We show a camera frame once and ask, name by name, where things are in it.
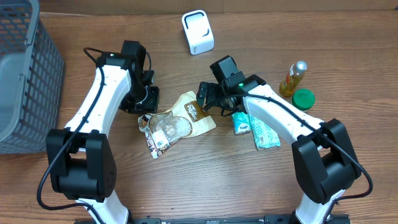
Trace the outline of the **teal tissue packet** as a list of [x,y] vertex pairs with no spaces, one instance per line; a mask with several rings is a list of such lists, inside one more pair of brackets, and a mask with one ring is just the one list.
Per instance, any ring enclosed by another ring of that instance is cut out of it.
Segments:
[[231,117],[235,134],[246,134],[251,131],[249,116],[246,113],[236,112]]

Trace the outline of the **white packet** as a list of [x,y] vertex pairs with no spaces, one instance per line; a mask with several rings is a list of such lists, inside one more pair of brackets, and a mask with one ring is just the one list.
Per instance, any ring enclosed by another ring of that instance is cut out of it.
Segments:
[[154,159],[179,140],[194,138],[216,128],[213,118],[198,105],[193,91],[180,95],[175,104],[163,113],[140,116],[138,123]]

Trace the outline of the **teal white box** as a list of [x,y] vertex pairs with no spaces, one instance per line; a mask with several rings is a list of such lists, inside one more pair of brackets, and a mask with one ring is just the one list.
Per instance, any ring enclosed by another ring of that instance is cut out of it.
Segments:
[[249,116],[254,142],[258,150],[280,147],[278,134],[260,119]]

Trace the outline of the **yellow oil bottle silver cap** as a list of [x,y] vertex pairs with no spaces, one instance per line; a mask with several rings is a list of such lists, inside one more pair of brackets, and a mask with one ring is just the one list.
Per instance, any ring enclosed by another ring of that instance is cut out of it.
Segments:
[[305,61],[301,60],[294,63],[279,85],[279,93],[284,97],[290,97],[294,94],[294,91],[300,81],[303,79],[304,73],[307,70],[308,65]]

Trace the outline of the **green lid jar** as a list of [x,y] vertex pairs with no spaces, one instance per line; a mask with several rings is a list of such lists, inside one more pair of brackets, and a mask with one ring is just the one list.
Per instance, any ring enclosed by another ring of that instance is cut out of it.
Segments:
[[316,98],[308,89],[297,90],[291,98],[291,103],[301,111],[309,110],[315,104]]

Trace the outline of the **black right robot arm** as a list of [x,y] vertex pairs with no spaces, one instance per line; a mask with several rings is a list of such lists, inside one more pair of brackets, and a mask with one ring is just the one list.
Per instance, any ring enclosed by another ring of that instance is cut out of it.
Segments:
[[257,75],[245,77],[227,55],[210,65],[217,82],[201,82],[197,102],[205,111],[221,108],[257,118],[292,146],[295,175],[303,197],[291,215],[266,215],[265,223],[349,223],[332,209],[361,175],[348,132],[337,119],[324,122],[281,98]]

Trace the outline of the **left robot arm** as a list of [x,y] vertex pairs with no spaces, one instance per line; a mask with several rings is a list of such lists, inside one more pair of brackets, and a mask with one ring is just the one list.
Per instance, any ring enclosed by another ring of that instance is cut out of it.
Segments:
[[108,136],[118,110],[155,113],[159,88],[150,59],[138,41],[125,40],[120,52],[99,51],[95,80],[80,109],[63,129],[45,138],[49,166],[37,189],[46,210],[83,207],[92,223],[132,223],[115,191],[117,167]]

